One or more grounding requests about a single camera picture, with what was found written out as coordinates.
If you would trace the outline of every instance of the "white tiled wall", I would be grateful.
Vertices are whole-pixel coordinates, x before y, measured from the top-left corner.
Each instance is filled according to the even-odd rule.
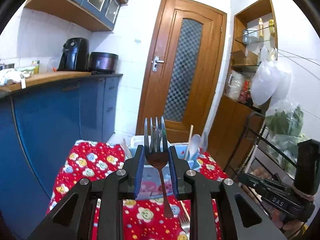
[[[15,67],[40,60],[40,72],[57,68],[67,39],[90,39],[92,32],[53,15],[23,8],[22,5],[0,35],[0,62]]]
[[[227,13],[227,33],[223,65],[228,65],[230,53],[230,0],[195,0]],[[117,72],[124,76],[118,90],[116,108],[116,133],[130,137],[135,134],[137,117],[146,68],[147,56],[161,0],[129,0],[121,7],[112,33],[93,33],[91,51],[109,52],[119,55]],[[212,103],[206,129],[211,126],[219,103],[226,70],[220,73],[216,96]]]
[[[231,16],[257,0],[231,0]],[[272,0],[278,28],[279,49],[300,55],[320,64],[320,38],[303,12],[292,0]],[[292,69],[287,98],[300,103],[304,111],[302,132],[320,140],[320,66],[282,51],[278,60]],[[320,206],[320,194],[316,197]]]

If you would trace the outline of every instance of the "yellow bottle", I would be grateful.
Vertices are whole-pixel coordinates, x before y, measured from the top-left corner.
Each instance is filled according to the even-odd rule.
[[[259,29],[259,37],[264,37],[263,35],[263,21],[261,18],[259,18],[259,25],[258,25],[258,29]]]
[[[269,20],[269,31],[270,36],[275,37],[276,36],[276,29],[275,29],[275,21]]]

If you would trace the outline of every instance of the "screw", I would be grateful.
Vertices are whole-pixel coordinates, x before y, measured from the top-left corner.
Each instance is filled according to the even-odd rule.
[[[126,174],[126,171],[124,169],[117,170],[117,175],[118,176],[123,176],[124,174]]]
[[[89,183],[89,180],[87,178],[83,178],[80,180],[80,185],[87,185]]]
[[[224,184],[226,184],[228,186],[231,186],[233,184],[233,180],[229,179],[229,178],[225,179],[223,182],[224,182]]]
[[[187,175],[188,176],[194,176],[196,174],[196,172],[194,170],[188,170],[187,171]]]

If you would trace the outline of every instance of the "table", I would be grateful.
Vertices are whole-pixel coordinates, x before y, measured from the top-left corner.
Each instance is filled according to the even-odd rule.
[[[200,173],[209,179],[222,180],[227,177],[215,161],[204,152],[197,161],[201,164]],[[47,213],[57,204],[77,181],[83,177],[91,181],[104,179],[113,171],[122,168],[124,151],[119,144],[110,145],[92,141],[76,141],[60,169],[52,192]],[[180,227],[179,213],[183,213],[180,202],[173,195],[169,202],[174,218],[163,215],[163,198],[150,200],[123,200],[124,239],[132,240],[188,240]],[[183,201],[187,211],[190,211],[190,201]],[[221,239],[219,218],[215,200],[212,200],[215,215],[217,239]],[[97,239],[100,200],[96,209],[92,240]]]

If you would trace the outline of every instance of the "drawer handle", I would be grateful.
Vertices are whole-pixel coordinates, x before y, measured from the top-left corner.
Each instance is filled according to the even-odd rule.
[[[73,90],[73,89],[77,89],[77,88],[79,88],[79,84],[77,84],[76,86],[72,86],[72,87],[62,88],[61,91],[65,92],[65,91],[69,91],[69,90]]]

